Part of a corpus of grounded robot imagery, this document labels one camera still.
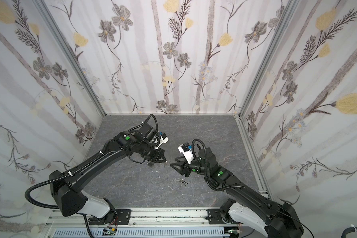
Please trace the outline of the small black padlock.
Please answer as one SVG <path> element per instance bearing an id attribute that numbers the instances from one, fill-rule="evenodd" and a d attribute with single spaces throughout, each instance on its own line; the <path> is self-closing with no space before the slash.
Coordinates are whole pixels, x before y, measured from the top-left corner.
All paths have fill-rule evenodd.
<path id="1" fill-rule="evenodd" d="M 153 162 L 148 162 L 147 164 L 148 164 L 148 166 L 151 167 L 151 168 L 155 165 L 155 163 L 153 163 Z"/>

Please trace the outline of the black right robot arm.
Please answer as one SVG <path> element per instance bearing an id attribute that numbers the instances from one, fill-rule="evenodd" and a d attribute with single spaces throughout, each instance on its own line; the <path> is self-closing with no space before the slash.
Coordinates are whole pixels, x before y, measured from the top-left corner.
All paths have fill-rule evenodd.
<path id="1" fill-rule="evenodd" d="M 182 156 L 171 164 L 173 169 L 186 177 L 191 173 L 203 175 L 212 190 L 232 196 L 215 215 L 208 215 L 210 221 L 241 223 L 267 238 L 300 238 L 303 235 L 303 225 L 289 203 L 279 204 L 244 184 L 217 163 L 210 148 L 200 149 L 197 157 L 187 143 L 180 145 L 178 150 Z"/>

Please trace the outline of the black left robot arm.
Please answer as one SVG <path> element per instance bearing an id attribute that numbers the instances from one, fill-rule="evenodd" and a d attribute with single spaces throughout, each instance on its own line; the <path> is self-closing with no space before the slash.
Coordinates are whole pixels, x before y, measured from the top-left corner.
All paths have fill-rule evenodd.
<path id="1" fill-rule="evenodd" d="M 84 191 L 85 186 L 108 167 L 123 158 L 138 154 L 151 163 L 166 162 L 161 145 L 168 142 L 165 133 L 145 123 L 138 130 L 123 131 L 108 140 L 101 151 L 78 166 L 50 174 L 52 197 L 64 217 L 74 214 L 96 218 L 113 216 L 115 209 L 106 199 Z"/>

